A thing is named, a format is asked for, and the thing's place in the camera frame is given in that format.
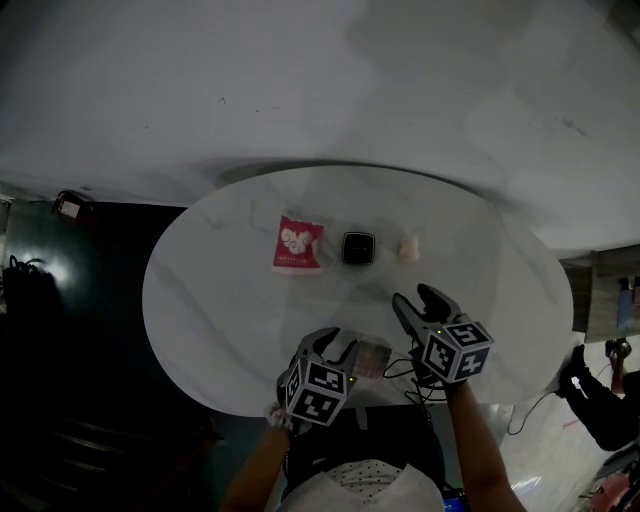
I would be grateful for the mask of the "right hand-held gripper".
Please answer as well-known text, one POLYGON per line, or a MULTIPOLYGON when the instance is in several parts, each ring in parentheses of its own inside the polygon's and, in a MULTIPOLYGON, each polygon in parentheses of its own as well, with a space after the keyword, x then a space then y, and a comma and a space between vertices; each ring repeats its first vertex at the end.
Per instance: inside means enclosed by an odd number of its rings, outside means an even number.
POLYGON ((395 293, 391 303, 404 332, 423 346, 419 361, 448 384, 480 374, 493 344, 484 326, 467 322, 469 316, 437 288, 420 283, 417 292, 423 316, 404 295, 395 293), (427 322, 442 325, 430 327, 427 322))

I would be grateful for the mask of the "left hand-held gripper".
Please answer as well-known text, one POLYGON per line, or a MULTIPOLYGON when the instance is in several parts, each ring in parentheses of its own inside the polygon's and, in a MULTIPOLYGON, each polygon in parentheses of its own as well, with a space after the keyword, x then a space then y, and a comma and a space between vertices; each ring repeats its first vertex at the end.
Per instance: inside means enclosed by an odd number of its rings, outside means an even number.
POLYGON ((323 328, 303 337, 289 367, 277 380, 277 400, 288 415, 329 426, 356 382, 353 368, 360 342, 353 339, 333 363, 323 354, 340 329, 323 328))

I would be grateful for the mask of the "clear patterned small packet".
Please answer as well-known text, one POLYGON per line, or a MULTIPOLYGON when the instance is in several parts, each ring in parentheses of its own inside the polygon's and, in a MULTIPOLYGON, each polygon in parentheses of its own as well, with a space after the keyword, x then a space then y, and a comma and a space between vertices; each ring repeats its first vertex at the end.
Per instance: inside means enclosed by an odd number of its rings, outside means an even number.
POLYGON ((357 378, 381 379, 389 364, 392 349, 367 340, 358 340, 355 348, 351 374, 357 378))

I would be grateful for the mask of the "small black square box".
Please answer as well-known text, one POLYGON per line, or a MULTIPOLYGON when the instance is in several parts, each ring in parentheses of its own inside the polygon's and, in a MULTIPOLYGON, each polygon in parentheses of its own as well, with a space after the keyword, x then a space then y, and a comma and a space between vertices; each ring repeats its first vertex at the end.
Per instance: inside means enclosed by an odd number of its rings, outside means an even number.
POLYGON ((345 232, 342 261, 348 265, 371 265, 375 259, 376 238, 365 232, 345 232))

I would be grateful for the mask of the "red snack packet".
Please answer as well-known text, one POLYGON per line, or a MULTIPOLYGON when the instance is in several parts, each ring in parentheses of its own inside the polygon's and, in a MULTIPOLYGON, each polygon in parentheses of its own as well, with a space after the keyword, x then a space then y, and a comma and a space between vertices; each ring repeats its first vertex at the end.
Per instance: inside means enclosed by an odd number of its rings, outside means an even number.
POLYGON ((324 226, 282 215, 272 270, 285 275, 310 275, 321 270, 317 248, 324 226))

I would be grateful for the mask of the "person's left forearm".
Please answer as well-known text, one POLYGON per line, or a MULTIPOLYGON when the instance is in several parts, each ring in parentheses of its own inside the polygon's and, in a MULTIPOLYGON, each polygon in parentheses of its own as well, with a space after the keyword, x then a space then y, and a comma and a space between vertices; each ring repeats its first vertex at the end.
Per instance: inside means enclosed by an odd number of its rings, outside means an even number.
POLYGON ((232 479, 218 512, 264 512, 290 441, 288 430, 270 428, 232 479))

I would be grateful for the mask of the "person's right forearm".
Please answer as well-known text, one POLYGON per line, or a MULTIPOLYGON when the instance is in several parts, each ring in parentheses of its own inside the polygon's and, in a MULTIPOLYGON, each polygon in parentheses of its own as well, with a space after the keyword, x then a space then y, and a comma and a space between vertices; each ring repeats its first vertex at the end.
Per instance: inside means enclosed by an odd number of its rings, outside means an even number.
POLYGON ((468 383, 448 385, 445 395, 471 511, 527 512, 511 488, 499 447, 468 383))

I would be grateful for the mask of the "white oval marble table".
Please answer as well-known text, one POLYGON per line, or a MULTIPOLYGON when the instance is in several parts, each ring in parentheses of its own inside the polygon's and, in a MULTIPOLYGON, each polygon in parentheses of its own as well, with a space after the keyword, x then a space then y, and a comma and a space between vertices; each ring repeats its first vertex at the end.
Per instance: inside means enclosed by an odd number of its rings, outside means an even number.
POLYGON ((258 417, 300 340, 325 327, 346 339, 411 346, 391 306, 420 284, 453 298, 493 338, 478 401, 519 404, 540 394, 572 350, 573 302, 555 255, 520 221, 457 186, 370 167, 308 167, 252 177, 202 198, 163 233, 142 305, 153 352, 188 396, 258 417), (324 226, 321 270, 272 270, 280 218, 324 226), (345 232, 376 238, 371 265, 342 261, 345 232), (401 240, 420 257, 403 262, 401 240))

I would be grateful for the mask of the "white wrist scrunchie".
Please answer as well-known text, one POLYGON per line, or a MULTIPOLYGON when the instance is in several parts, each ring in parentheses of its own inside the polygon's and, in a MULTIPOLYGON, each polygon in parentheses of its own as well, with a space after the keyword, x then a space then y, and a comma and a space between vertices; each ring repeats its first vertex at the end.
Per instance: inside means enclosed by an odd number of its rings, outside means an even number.
POLYGON ((292 417, 286 412, 285 408, 276 402, 266 407, 265 418, 273 428, 287 431, 292 431, 294 428, 292 417))

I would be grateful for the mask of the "person's black garment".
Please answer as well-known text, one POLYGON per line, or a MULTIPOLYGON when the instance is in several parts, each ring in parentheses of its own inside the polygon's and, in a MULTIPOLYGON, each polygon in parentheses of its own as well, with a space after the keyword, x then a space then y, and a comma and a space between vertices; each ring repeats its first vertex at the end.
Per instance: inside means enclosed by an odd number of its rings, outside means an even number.
POLYGON ((398 469, 410 465, 444 488, 443 451, 430 420, 417 406, 370 407, 364 413, 364 428, 355 409, 343 409, 331 425, 315 424, 293 438, 286 463, 288 492, 321 472, 367 460, 398 469))

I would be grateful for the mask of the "person's white dotted top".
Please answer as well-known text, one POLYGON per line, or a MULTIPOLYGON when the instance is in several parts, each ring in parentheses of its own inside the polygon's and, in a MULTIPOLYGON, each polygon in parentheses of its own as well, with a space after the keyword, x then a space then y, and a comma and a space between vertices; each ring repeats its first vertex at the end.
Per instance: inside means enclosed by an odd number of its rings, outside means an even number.
POLYGON ((293 489, 276 512, 445 512, 441 491, 423 472, 378 459, 320 472, 293 489))

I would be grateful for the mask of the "grey side desk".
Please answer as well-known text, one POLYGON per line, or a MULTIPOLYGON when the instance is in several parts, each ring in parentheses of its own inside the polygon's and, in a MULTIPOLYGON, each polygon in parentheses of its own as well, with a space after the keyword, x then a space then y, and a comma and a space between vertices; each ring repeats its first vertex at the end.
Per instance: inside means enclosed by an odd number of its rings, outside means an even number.
POLYGON ((596 343, 640 335, 640 244, 564 259, 573 330, 596 343))

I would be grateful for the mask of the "red fire extinguisher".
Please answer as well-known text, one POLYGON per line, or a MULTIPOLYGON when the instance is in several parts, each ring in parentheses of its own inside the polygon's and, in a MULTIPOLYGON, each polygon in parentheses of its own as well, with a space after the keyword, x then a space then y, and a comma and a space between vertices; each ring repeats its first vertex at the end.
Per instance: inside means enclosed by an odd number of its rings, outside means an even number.
POLYGON ((86 220, 94 213, 94 203, 75 192, 62 190, 53 203, 52 212, 75 220, 86 220))

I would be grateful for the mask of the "black bag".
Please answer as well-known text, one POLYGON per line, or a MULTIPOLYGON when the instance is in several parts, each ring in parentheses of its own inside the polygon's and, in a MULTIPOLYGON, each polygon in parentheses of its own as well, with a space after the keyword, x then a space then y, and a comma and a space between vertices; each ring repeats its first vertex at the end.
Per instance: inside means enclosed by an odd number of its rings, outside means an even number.
POLYGON ((36 266, 39 259, 26 262, 14 255, 2 271, 2 297, 7 312, 56 308, 60 305, 54 277, 36 266))

